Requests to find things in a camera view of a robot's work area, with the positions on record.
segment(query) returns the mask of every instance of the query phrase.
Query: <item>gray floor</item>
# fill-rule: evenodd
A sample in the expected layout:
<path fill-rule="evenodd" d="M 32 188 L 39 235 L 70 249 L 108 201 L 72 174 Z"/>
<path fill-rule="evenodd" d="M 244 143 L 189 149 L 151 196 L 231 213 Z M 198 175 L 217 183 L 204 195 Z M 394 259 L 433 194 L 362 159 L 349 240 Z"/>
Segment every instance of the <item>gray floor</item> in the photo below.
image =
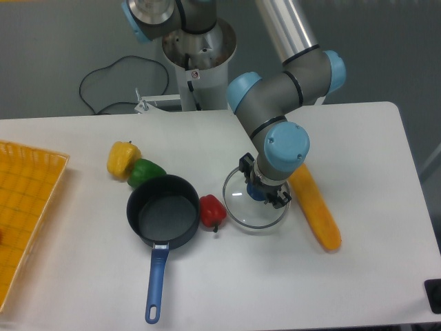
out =
<path fill-rule="evenodd" d="M 0 3 L 0 119 L 88 115 L 78 96 L 90 71 L 134 54 L 166 64 L 159 44 L 136 42 L 121 12 L 121 0 Z M 441 1 L 302 1 L 322 48 L 347 64 L 344 88 L 327 103 L 391 101 L 400 108 L 416 168 L 441 142 Z M 219 16 L 233 25 L 238 49 L 230 77 L 281 69 L 251 0 L 219 0 Z M 177 93 L 171 73 L 168 94 Z M 85 84 L 85 97 L 101 109 L 161 93 L 165 77 L 151 63 L 130 60 Z M 131 107 L 114 111 L 131 112 Z M 441 170 L 424 194 L 441 238 Z"/>

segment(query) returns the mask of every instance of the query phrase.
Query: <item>white table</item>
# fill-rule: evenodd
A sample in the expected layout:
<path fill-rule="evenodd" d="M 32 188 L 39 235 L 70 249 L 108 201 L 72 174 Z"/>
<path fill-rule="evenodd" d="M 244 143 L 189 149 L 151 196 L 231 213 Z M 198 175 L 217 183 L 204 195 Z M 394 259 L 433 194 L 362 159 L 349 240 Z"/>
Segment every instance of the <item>white table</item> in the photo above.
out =
<path fill-rule="evenodd" d="M 250 232 L 229 220 L 171 251 L 161 320 L 144 322 L 150 248 L 130 229 L 131 193 L 105 169 L 115 141 L 215 194 L 255 150 L 228 111 L 0 121 L 0 139 L 71 155 L 63 185 L 0 327 L 12 330 L 286 330 L 439 321 L 423 282 L 441 258 L 398 109 L 303 107 L 307 165 L 341 231 L 322 250 L 295 200 Z"/>

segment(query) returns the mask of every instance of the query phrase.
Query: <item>metal cylinder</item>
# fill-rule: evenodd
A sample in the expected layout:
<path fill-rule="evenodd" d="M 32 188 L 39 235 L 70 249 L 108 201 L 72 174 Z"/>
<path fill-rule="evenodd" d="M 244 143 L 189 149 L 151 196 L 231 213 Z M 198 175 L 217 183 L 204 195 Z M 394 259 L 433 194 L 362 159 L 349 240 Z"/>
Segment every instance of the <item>metal cylinder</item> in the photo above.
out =
<path fill-rule="evenodd" d="M 150 25 L 164 23 L 174 11 L 173 0 L 128 0 L 128 5 L 138 20 Z"/>
<path fill-rule="evenodd" d="M 256 4 L 282 62 L 317 45 L 297 0 L 256 0 Z"/>

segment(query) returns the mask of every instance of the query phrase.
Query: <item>green bell pepper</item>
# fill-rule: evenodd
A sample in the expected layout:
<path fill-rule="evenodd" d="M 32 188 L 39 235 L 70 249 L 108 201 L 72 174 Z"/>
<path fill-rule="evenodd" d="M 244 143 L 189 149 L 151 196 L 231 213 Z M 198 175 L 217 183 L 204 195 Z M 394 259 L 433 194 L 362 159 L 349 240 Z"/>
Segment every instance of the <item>green bell pepper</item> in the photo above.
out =
<path fill-rule="evenodd" d="M 145 181 L 164 174 L 167 173 L 159 165 L 146 159 L 138 159 L 133 166 L 133 171 L 127 183 L 133 188 L 137 188 Z"/>

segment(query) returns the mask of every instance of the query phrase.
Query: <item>black cable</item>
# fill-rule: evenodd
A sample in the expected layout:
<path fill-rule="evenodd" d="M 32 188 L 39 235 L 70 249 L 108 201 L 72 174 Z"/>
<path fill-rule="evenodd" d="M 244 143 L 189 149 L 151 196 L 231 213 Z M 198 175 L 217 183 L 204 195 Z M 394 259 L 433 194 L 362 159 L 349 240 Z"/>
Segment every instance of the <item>black cable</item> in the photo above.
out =
<path fill-rule="evenodd" d="M 167 91 L 167 89 L 168 89 L 168 85 L 169 85 L 169 83 L 170 83 L 170 76 L 169 76 L 169 74 L 168 74 L 168 70 L 167 70 L 167 68 L 166 68 L 161 62 L 158 62 L 158 61 L 156 61 L 156 60 L 152 60 L 152 59 L 146 59 L 145 57 L 138 57 L 138 56 L 136 56 L 136 55 L 127 55 L 127 56 L 125 56 L 125 57 L 121 57 L 121 58 L 117 59 L 114 63 L 108 65 L 107 67 L 99 68 L 99 69 L 95 69 L 95 70 L 89 72 L 87 75 L 84 76 L 83 80 L 81 81 L 81 83 L 80 83 L 80 88 L 79 88 L 79 96 L 80 96 L 80 99 L 82 100 L 82 102 L 84 102 L 84 103 L 86 104 L 87 107 L 89 107 L 89 109 L 93 112 L 93 115 L 108 114 L 108 113 L 104 113 L 104 111 L 107 110 L 107 109 L 109 109 L 109 108 L 111 108 L 111 107 L 113 107 L 113 106 L 116 106 L 116 105 L 137 105 L 137 104 L 138 104 L 137 102 L 118 101 L 118 102 L 111 103 L 111 104 L 108 105 L 108 106 L 105 106 L 103 109 L 101 109 L 101 110 L 99 110 L 99 111 L 97 112 L 97 111 L 95 111 L 95 109 L 94 109 L 94 108 L 93 108 L 93 107 L 92 107 L 92 106 L 91 106 L 91 105 L 90 105 L 90 104 L 89 104 L 89 103 L 83 98 L 83 95 L 81 94 L 81 87 L 83 86 L 84 81 L 85 81 L 85 80 L 86 80 L 91 74 L 94 74 L 95 72 L 98 72 L 98 71 L 102 71 L 102 70 L 110 69 L 110 68 L 113 67 L 115 64 L 117 64 L 118 62 L 121 62 L 122 60 L 125 60 L 125 59 L 139 59 L 139 60 L 144 60 L 144 61 L 147 61 L 147 62 L 155 63 L 155 64 L 159 65 L 160 67 L 162 67 L 162 69 L 164 69 L 165 74 L 166 74 L 166 77 L 167 77 L 167 83 L 165 84 L 164 91 L 161 93 L 161 95 L 164 95 L 164 93 Z"/>

